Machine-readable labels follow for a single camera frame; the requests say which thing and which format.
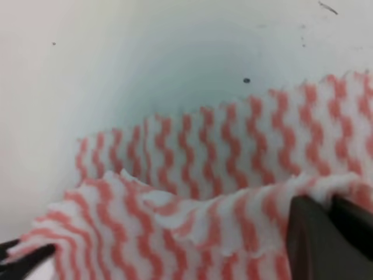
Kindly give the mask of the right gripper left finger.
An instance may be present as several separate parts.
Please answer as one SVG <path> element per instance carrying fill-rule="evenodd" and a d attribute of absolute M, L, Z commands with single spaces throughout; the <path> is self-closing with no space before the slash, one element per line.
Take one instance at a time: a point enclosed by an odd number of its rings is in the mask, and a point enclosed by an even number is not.
<path fill-rule="evenodd" d="M 306 196 L 291 200 L 287 228 L 291 277 L 372 279 L 372 257 L 366 257 L 344 238 L 331 221 L 329 210 Z"/>

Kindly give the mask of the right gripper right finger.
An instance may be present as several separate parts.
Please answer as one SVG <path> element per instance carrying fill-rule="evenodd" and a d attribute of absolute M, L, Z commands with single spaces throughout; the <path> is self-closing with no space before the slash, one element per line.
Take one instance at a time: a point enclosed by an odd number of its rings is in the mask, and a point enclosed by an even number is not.
<path fill-rule="evenodd" d="M 372 257 L 372 214 L 340 196 L 332 198 L 329 217 L 344 238 L 366 257 Z"/>

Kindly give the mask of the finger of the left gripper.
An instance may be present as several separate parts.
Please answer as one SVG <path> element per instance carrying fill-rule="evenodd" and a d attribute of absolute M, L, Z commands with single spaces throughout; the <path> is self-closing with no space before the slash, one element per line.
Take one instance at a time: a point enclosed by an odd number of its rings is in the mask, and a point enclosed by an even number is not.
<path fill-rule="evenodd" d="M 7 250 L 9 248 L 14 247 L 18 243 L 19 243 L 19 239 L 14 239 L 14 240 L 10 240 L 10 241 L 6 241 L 6 242 L 1 243 L 0 244 L 0 253 L 1 254 L 7 254 Z"/>
<path fill-rule="evenodd" d="M 13 257 L 8 255 L 1 260 L 1 267 L 10 267 L 20 263 L 38 264 L 53 256 L 55 251 L 55 246 L 48 244 L 46 246 L 34 248 L 28 253 L 21 253 L 20 255 Z"/>

